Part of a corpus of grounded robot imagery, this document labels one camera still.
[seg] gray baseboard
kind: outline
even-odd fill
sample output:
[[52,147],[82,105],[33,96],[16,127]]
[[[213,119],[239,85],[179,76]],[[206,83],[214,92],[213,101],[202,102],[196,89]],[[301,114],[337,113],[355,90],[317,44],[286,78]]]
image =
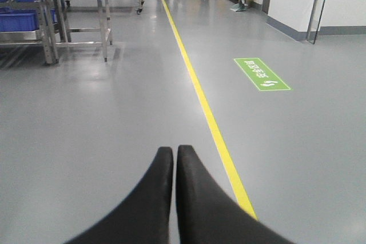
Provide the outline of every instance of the gray baseboard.
[[296,41],[306,40],[307,32],[306,31],[297,31],[280,21],[275,20],[272,17],[267,17],[267,23],[272,27],[276,28],[277,30],[283,32],[284,34],[288,35],[289,37],[295,39]]
[[366,34],[366,26],[326,26],[321,27],[318,35]]
[[253,7],[254,9],[256,9],[256,10],[259,10],[259,11],[262,10],[262,4],[258,4],[258,3],[254,2],[254,1],[252,1],[250,3],[250,6]]

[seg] mop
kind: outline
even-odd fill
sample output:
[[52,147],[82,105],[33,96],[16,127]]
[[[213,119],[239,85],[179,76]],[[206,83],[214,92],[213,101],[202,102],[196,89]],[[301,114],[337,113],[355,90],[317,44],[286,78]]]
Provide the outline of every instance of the mop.
[[235,4],[230,9],[233,11],[245,11],[246,10],[245,0],[239,0],[239,3]]

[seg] yellow floor line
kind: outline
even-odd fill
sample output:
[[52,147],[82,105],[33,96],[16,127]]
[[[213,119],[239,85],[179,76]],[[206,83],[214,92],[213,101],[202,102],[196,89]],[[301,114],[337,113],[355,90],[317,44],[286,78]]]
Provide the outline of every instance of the yellow floor line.
[[226,147],[225,141],[222,138],[220,129],[218,128],[217,124],[216,124],[216,120],[215,117],[212,114],[211,108],[208,104],[208,101],[206,99],[205,93],[200,85],[200,81],[198,80],[197,76],[196,76],[196,72],[194,71],[194,68],[189,60],[189,57],[187,55],[187,52],[185,50],[185,47],[183,45],[182,39],[179,35],[179,32],[177,30],[177,27],[174,23],[174,20],[172,18],[172,15],[169,11],[169,8],[165,2],[165,0],[161,0],[162,4],[164,6],[166,15],[168,16],[170,25],[173,29],[174,32],[174,36],[176,37],[177,43],[179,45],[179,49],[181,51],[181,54],[183,56],[186,68],[189,72],[190,78],[193,82],[193,86],[194,89],[196,90],[197,96],[200,100],[201,106],[203,108],[203,111],[205,113],[206,119],[207,119],[207,123],[208,126],[211,130],[211,134],[213,137],[213,140],[216,144],[218,153],[220,154],[222,163],[224,164],[226,173],[228,174],[230,183],[232,185],[234,194],[236,196],[237,202],[239,204],[239,206],[245,210],[248,214],[250,214],[253,218],[257,219],[257,215],[254,211],[254,208],[252,206],[252,203],[249,200],[249,197],[245,191],[245,188],[241,182],[241,179],[238,175],[238,172],[235,168],[233,159],[230,156],[230,153],[228,151],[228,148]]

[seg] glass door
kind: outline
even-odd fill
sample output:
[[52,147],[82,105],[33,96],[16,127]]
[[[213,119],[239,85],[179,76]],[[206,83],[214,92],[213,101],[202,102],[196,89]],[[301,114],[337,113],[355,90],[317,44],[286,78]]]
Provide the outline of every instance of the glass door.
[[307,32],[307,41],[315,44],[323,14],[325,0],[314,0],[313,10],[310,17],[310,23]]

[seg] green floor marker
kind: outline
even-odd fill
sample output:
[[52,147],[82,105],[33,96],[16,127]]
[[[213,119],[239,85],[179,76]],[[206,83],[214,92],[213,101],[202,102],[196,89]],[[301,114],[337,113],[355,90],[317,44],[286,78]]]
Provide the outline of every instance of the green floor marker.
[[260,58],[234,58],[260,91],[291,90],[283,80],[275,74]]

